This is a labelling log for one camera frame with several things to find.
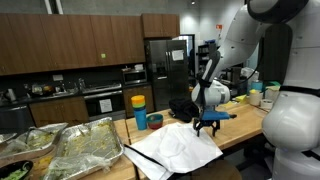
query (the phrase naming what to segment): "white cloth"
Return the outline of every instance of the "white cloth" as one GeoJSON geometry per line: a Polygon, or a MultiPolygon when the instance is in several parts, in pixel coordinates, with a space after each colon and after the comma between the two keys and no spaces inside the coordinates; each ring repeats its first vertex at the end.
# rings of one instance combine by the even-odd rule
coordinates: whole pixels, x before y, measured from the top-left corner
{"type": "Polygon", "coordinates": [[[165,167],[125,148],[125,155],[151,180],[167,179],[174,172],[193,171],[222,155],[203,129],[200,130],[200,137],[197,137],[192,124],[174,123],[164,126],[131,147],[165,167]]]}

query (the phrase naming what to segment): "white robot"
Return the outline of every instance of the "white robot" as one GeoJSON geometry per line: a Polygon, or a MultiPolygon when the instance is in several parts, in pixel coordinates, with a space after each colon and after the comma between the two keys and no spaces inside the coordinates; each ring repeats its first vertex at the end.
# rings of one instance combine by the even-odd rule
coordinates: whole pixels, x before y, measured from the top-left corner
{"type": "Polygon", "coordinates": [[[220,59],[208,63],[192,99],[203,111],[227,102],[228,88],[214,78],[247,60],[265,30],[276,23],[286,23],[293,38],[284,84],[262,123],[265,137],[276,146],[272,178],[319,180],[320,0],[249,0],[234,17],[219,48],[220,59]]]}

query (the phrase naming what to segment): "food tray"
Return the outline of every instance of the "food tray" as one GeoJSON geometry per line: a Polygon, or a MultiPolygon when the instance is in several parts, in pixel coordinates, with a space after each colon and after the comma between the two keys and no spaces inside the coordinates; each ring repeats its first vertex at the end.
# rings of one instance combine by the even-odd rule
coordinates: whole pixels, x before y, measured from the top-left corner
{"type": "Polygon", "coordinates": [[[67,125],[68,123],[58,123],[38,128],[46,132],[52,132],[51,134],[40,130],[29,131],[29,136],[28,132],[21,134],[0,152],[0,160],[8,156],[34,153],[49,148],[52,144],[56,144],[58,142],[62,130],[66,128],[67,125]]]}
{"type": "Polygon", "coordinates": [[[0,144],[7,142],[8,140],[14,138],[16,135],[17,133],[0,134],[0,144]]]}
{"type": "MultiPolygon", "coordinates": [[[[58,144],[56,157],[74,157],[91,154],[102,157],[111,164],[123,154],[124,147],[111,118],[103,118],[87,124],[65,129],[58,144]]],[[[73,174],[68,178],[81,178],[101,169],[98,166],[73,174]]]]}

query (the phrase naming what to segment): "black refrigerator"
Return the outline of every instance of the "black refrigerator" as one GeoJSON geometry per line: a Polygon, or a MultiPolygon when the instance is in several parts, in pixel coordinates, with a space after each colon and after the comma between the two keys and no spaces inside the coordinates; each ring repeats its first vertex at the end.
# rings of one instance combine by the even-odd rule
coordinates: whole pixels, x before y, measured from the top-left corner
{"type": "Polygon", "coordinates": [[[186,41],[145,41],[145,50],[155,110],[168,109],[171,99],[190,98],[186,41]]]}

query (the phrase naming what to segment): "kitchen appliance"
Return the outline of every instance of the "kitchen appliance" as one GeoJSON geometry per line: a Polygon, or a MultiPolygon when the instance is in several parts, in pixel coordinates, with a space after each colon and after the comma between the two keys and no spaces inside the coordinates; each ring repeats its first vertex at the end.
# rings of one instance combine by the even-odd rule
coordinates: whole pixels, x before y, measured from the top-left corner
{"type": "Polygon", "coordinates": [[[28,105],[0,108],[0,134],[27,132],[35,126],[28,105]]]}
{"type": "Polygon", "coordinates": [[[95,121],[105,117],[112,120],[126,118],[125,105],[120,82],[101,82],[86,84],[82,93],[89,114],[89,121],[95,121]]]}
{"type": "Polygon", "coordinates": [[[169,100],[190,98],[185,40],[145,41],[148,76],[156,111],[169,108],[169,100]]]}
{"type": "Polygon", "coordinates": [[[147,82],[147,71],[143,69],[123,71],[123,82],[125,85],[147,82]]]}
{"type": "Polygon", "coordinates": [[[17,100],[16,95],[12,89],[6,90],[3,94],[3,97],[6,98],[8,101],[17,100]]]}

